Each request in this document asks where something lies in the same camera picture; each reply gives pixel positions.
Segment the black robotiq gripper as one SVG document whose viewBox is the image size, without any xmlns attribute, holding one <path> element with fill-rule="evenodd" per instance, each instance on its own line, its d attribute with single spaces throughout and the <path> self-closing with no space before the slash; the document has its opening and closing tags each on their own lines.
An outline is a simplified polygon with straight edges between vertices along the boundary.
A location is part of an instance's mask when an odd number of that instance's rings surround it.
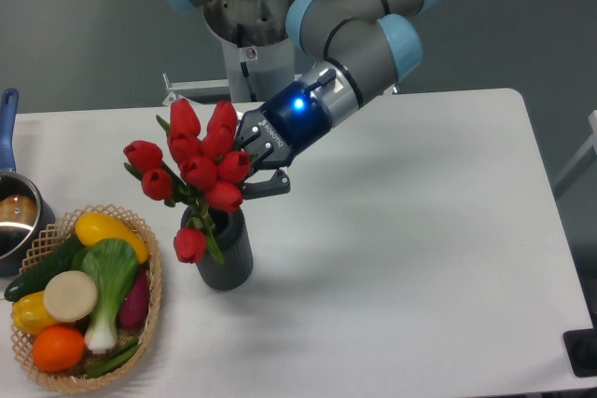
<svg viewBox="0 0 597 398">
<path fill-rule="evenodd" d="M 289 166 L 295 156 L 326 135 L 332 128 L 316 81 L 295 81 L 257 109 L 236 112 L 234 145 L 252 157 L 254 170 Z M 283 195 L 291 190 L 287 173 L 278 169 L 269 180 L 244 183 L 244 199 Z"/>
</svg>

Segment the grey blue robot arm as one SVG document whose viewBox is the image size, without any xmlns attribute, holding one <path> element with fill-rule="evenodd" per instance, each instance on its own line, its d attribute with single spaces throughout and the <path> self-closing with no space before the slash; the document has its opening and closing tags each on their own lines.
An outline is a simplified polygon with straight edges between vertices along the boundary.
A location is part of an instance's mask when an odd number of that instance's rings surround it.
<svg viewBox="0 0 597 398">
<path fill-rule="evenodd" d="M 237 129 L 252 171 L 245 199 L 286 193 L 285 168 L 421 62 L 410 17 L 438 0 L 168 0 L 201 10 L 219 41 L 229 96 L 254 102 Z"/>
</svg>

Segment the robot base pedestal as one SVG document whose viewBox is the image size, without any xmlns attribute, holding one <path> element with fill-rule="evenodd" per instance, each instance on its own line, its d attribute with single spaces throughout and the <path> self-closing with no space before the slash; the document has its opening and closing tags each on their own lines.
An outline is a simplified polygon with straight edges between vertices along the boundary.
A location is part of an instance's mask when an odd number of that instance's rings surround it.
<svg viewBox="0 0 597 398">
<path fill-rule="evenodd" d="M 265 102 L 295 79 L 295 45 L 285 29 L 295 0 L 214 0 L 203 8 L 219 41 L 235 103 Z"/>
</svg>

